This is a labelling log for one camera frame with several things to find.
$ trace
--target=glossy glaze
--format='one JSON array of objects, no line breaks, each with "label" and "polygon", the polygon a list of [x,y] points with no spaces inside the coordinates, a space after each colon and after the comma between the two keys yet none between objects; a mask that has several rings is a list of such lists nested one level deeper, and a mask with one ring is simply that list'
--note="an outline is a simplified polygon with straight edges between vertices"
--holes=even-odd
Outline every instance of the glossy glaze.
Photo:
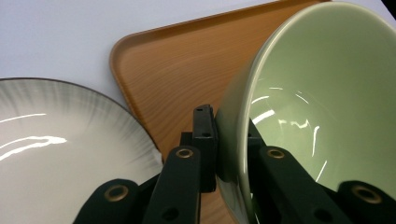
[{"label": "glossy glaze", "polygon": [[358,179],[396,197],[395,75],[396,32],[362,7],[318,4],[279,27],[217,115],[220,186],[237,218],[255,221],[248,118],[267,145],[289,150],[320,184],[337,189]]},{"label": "glossy glaze", "polygon": [[71,223],[101,184],[162,168],[136,119],[69,83],[0,80],[0,132],[0,223]]}]

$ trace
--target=white surface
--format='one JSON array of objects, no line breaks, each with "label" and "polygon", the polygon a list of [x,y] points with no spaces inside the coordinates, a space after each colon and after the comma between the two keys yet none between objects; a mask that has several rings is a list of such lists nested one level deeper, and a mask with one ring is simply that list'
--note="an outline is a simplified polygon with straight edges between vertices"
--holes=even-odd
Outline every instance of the white surface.
[{"label": "white surface", "polygon": [[72,223],[102,184],[142,184],[162,169],[128,112],[75,85],[0,82],[0,130],[0,223]]},{"label": "white surface", "polygon": [[[0,0],[0,78],[67,80],[125,102],[108,67],[125,35],[273,0]],[[380,0],[349,0],[396,27]]]}]

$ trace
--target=metal screw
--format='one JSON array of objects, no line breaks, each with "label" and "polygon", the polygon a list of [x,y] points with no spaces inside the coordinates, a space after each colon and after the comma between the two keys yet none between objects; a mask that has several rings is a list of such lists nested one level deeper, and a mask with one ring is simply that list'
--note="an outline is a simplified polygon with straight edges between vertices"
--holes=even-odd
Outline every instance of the metal screw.
[{"label": "metal screw", "polygon": [[106,190],[105,198],[111,203],[118,202],[128,195],[128,191],[123,185],[114,185]]},{"label": "metal screw", "polygon": [[194,154],[194,153],[191,150],[186,149],[186,148],[182,148],[182,149],[178,150],[176,153],[176,155],[178,157],[183,158],[183,159],[187,159],[187,158],[191,157],[192,154]]},{"label": "metal screw", "polygon": [[367,189],[362,185],[355,185],[352,187],[352,192],[356,197],[364,200],[367,203],[382,203],[382,198],[375,191]]},{"label": "metal screw", "polygon": [[285,157],[285,153],[283,153],[281,150],[279,149],[269,149],[267,151],[267,155],[269,157],[275,158],[275,159],[282,159]]}]

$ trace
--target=green bowl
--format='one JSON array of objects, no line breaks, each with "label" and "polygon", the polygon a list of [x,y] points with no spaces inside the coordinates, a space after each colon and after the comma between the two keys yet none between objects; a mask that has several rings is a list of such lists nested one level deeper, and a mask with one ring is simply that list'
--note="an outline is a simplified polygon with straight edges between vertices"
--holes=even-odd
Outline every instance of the green bowl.
[{"label": "green bowl", "polygon": [[256,222],[248,121],[320,184],[375,185],[396,198],[396,31],[348,3],[308,7],[282,24],[226,91],[218,180],[239,222]]}]

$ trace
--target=tray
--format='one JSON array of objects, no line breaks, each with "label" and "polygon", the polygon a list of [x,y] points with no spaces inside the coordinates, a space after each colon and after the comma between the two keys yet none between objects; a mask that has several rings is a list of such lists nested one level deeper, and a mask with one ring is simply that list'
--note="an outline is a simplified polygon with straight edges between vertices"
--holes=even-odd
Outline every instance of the tray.
[{"label": "tray", "polygon": [[[297,11],[324,0],[279,1],[127,35],[110,67],[129,108],[166,156],[191,131],[192,110],[216,111],[231,78]],[[203,194],[201,223],[231,223],[219,192]]]}]

